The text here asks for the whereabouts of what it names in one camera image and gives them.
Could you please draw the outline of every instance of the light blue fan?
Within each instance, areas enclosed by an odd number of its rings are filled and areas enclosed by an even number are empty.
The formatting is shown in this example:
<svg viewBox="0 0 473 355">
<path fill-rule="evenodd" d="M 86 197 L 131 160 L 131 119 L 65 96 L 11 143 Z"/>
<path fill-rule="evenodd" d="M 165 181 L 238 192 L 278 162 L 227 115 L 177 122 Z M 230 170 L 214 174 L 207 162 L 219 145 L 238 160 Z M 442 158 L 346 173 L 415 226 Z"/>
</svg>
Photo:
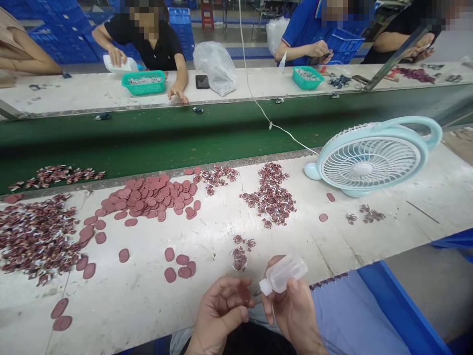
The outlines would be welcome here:
<svg viewBox="0 0 473 355">
<path fill-rule="evenodd" d="M 429 127 L 430 137 L 425 140 L 402 126 L 409 123 Z M 320 152 L 317 163 L 307 164 L 304 171 L 309 178 L 323 179 L 348 196 L 362 197 L 413 177 L 441 138 L 442 128 L 427 117 L 365 123 L 332 137 Z"/>
</svg>

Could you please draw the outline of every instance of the clear plastic bag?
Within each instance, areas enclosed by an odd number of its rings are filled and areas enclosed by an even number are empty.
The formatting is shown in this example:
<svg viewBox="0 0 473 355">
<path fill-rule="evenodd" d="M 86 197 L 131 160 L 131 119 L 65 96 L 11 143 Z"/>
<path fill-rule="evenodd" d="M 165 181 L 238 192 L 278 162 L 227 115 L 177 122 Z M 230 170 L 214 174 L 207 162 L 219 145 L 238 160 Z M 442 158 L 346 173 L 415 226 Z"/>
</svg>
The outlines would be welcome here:
<svg viewBox="0 0 473 355">
<path fill-rule="evenodd" d="M 276 55 L 277 48 L 281 43 L 282 35 L 286 32 L 287 25 L 289 25 L 289 19 L 284 18 L 284 16 L 281 16 L 276 20 L 270 20 L 266 25 L 268 49 L 273 56 Z"/>
<path fill-rule="evenodd" d="M 196 45 L 194 66 L 207 74 L 210 88 L 221 97 L 237 89 L 235 64 L 221 43 L 209 41 Z"/>
</svg>

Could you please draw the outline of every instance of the glue bottle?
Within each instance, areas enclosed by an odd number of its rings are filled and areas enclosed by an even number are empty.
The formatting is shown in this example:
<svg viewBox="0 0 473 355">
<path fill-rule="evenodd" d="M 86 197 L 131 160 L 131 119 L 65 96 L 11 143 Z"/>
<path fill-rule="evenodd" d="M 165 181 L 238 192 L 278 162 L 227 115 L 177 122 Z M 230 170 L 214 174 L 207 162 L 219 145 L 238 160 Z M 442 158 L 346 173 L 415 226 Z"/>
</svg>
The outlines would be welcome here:
<svg viewBox="0 0 473 355">
<path fill-rule="evenodd" d="M 266 278 L 260 281 L 260 290 L 265 296 L 274 291 L 283 293 L 287 288 L 287 280 L 299 280 L 307 274 L 307 265 L 297 254 L 289 254 L 266 270 Z"/>
</svg>

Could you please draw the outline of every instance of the white cable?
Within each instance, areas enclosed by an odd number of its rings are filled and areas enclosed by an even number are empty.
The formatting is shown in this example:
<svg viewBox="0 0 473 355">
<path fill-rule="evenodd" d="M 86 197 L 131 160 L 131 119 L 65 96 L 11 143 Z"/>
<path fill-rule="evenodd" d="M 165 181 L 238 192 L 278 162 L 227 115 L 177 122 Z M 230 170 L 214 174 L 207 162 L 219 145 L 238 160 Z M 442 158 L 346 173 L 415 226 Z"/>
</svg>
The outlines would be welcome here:
<svg viewBox="0 0 473 355">
<path fill-rule="evenodd" d="M 266 117 L 266 119 L 268 120 L 268 122 L 270 123 L 270 130 L 272 127 L 276 127 L 276 128 L 279 128 L 280 130 L 282 130 L 283 132 L 286 132 L 294 141 L 296 141 L 297 143 L 299 143 L 300 145 L 302 145 L 305 149 L 307 150 L 310 150 L 312 153 L 316 154 L 316 155 L 319 155 L 319 153 L 317 153 L 316 151 L 313 151 L 312 149 L 310 149 L 309 147 L 306 147 L 305 145 L 303 145 L 301 142 L 299 142 L 297 139 L 294 138 L 294 136 L 292 134 L 290 134 L 288 131 L 286 131 L 285 129 L 279 127 L 279 126 L 276 126 L 275 124 L 273 124 L 271 122 L 271 120 L 268 118 L 268 116 L 266 116 L 266 113 L 265 111 L 263 110 L 263 108 L 260 106 L 260 104 L 258 103 L 258 101 L 256 101 L 254 95 L 253 95 L 253 92 L 251 91 L 251 88 L 250 88 L 250 81 L 249 81 L 249 78 L 248 78 L 248 68 L 246 67 L 246 56 L 245 56 L 245 41 L 243 40 L 243 27 L 241 26 L 241 0 L 238 0 L 238 12 L 240 14 L 240 34 L 241 34 L 241 45 L 243 46 L 243 62 L 245 63 L 245 74 L 246 74 L 246 84 L 248 85 L 248 90 L 251 94 L 251 97 L 253 98 L 253 101 L 258 105 L 258 107 L 260 108 L 261 112 L 263 113 L 263 115 Z"/>
</svg>

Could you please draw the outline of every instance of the hand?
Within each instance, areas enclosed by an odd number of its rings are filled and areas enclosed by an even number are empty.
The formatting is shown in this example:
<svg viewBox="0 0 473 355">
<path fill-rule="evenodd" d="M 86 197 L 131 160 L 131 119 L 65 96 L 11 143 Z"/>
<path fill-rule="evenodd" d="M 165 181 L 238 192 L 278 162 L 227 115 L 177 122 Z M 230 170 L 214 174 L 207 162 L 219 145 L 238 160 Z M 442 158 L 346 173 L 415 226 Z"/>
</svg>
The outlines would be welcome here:
<svg viewBox="0 0 473 355">
<path fill-rule="evenodd" d="M 179 98 L 181 99 L 182 102 L 184 103 L 188 103 L 189 102 L 189 99 L 187 98 L 187 96 L 184 95 L 184 93 L 182 92 L 181 89 L 173 86 L 169 89 L 169 92 L 168 92 L 168 98 L 171 99 L 171 96 L 174 96 L 174 95 L 177 95 L 179 96 Z"/>
<path fill-rule="evenodd" d="M 429 58 L 432 54 L 434 54 L 434 52 L 435 52 L 435 48 L 430 48 L 421 52 L 417 57 L 415 57 L 414 63 L 417 63 Z"/>
<path fill-rule="evenodd" d="M 320 40 L 313 44 L 307 45 L 306 55 L 309 57 L 323 57 L 329 52 L 329 48 L 325 41 Z"/>
<path fill-rule="evenodd" d="M 248 288 L 250 285 L 251 279 L 221 277 L 209 288 L 202 296 L 186 354 L 216 355 L 223 352 L 228 334 L 241 323 L 248 322 L 248 310 L 238 287 Z M 255 307 L 255 300 L 251 298 L 247 306 Z"/>
<path fill-rule="evenodd" d="M 274 256 L 268 262 L 266 270 L 284 256 Z M 274 309 L 279 329 L 298 354 L 327 354 L 319 336 L 314 301 L 304 279 L 290 278 L 287 281 L 287 291 L 283 293 L 273 291 L 268 297 L 261 294 L 261 299 L 268 323 L 271 325 L 274 323 Z"/>
<path fill-rule="evenodd" d="M 121 67 L 122 63 L 126 64 L 127 63 L 127 55 L 123 53 L 122 50 L 118 49 L 114 45 L 112 45 L 109 50 L 108 54 L 110 55 L 110 60 L 112 62 L 112 65 L 114 67 Z"/>
</svg>

